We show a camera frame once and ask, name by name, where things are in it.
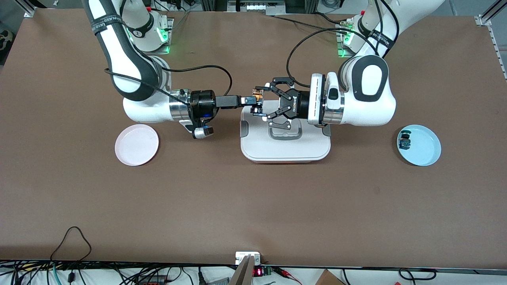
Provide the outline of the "aluminium extrusion pole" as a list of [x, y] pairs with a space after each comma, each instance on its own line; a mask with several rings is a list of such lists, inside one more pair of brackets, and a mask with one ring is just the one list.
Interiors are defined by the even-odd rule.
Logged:
[[230, 278], [228, 285], [252, 285], [255, 255], [245, 255]]

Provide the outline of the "orange and black push-button switch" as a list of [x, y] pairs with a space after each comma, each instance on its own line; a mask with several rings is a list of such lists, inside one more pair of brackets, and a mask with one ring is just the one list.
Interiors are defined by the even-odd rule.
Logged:
[[252, 96], [255, 97], [255, 104], [252, 105], [250, 112], [253, 116], [264, 117], [266, 114], [264, 113], [264, 98], [263, 98], [264, 90], [261, 89], [253, 89]]

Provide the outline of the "aluminium frame rail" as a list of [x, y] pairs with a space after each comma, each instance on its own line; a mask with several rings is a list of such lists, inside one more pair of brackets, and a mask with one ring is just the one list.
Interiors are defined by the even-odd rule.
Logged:
[[477, 27], [487, 27], [494, 50], [496, 52], [496, 56], [500, 64], [503, 77], [507, 81], [507, 72], [505, 70], [505, 65], [503, 64], [499, 45], [496, 42], [496, 38], [494, 36], [493, 29], [491, 27], [492, 26], [491, 20], [495, 16], [497, 16], [505, 7], [507, 7], [507, 0], [496, 0], [482, 14], [474, 16], [474, 20]]

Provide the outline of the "white pole bracket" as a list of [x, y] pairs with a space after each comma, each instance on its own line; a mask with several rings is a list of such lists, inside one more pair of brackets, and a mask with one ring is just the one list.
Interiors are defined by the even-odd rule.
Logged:
[[261, 265], [261, 254], [258, 251], [236, 251], [235, 265], [239, 265], [246, 256], [254, 256], [255, 266]]

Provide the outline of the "grey power strip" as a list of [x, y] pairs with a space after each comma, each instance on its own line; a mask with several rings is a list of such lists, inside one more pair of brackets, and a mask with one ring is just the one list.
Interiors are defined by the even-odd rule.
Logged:
[[227, 0], [226, 11], [244, 11], [265, 15], [283, 15], [286, 13], [284, 0]]

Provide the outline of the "camouflage patterned object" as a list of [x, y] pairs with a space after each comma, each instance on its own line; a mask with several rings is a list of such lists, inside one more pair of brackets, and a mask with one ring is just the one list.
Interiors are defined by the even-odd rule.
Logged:
[[0, 30], [0, 65], [5, 64], [14, 40], [15, 34], [13, 32], [10, 30]]

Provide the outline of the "red clip lead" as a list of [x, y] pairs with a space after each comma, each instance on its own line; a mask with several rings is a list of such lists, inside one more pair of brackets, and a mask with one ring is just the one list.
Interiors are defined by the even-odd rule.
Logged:
[[281, 269], [280, 267], [277, 267], [277, 266], [272, 266], [272, 270], [278, 274], [279, 276], [283, 277], [283, 278], [286, 278], [286, 279], [290, 279], [290, 280], [293, 280], [295, 282], [297, 282], [299, 285], [303, 285], [297, 278], [295, 278], [292, 274], [290, 274], [288, 271], [284, 270], [284, 269]]

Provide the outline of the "pale pink round plate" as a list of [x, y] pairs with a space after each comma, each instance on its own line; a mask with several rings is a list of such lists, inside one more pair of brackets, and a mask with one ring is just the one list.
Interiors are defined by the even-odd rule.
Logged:
[[125, 128], [116, 138], [116, 158], [128, 166], [149, 162], [159, 150], [159, 135], [149, 125], [135, 124]]

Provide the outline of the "aluminium frame corner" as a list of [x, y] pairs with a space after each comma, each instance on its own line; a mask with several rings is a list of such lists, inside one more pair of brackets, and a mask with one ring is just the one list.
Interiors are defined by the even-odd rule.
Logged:
[[33, 18], [33, 15], [36, 9], [45, 9], [47, 8], [44, 4], [42, 4], [39, 0], [17, 0], [18, 3], [24, 9], [24, 18]]

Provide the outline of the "light blue round plate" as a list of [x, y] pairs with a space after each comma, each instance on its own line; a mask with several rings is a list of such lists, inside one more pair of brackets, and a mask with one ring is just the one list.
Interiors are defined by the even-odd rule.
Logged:
[[[409, 150], [398, 148], [398, 138], [402, 130], [411, 131], [411, 147]], [[408, 125], [398, 133], [396, 148], [402, 159], [412, 165], [426, 167], [434, 164], [440, 158], [442, 147], [439, 138], [429, 128], [422, 125]]]

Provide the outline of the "brown cardboard piece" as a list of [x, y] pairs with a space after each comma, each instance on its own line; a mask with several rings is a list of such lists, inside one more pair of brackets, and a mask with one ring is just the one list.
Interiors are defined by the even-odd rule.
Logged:
[[346, 283], [340, 280], [340, 278], [335, 276], [331, 271], [324, 269], [315, 285], [346, 285]]

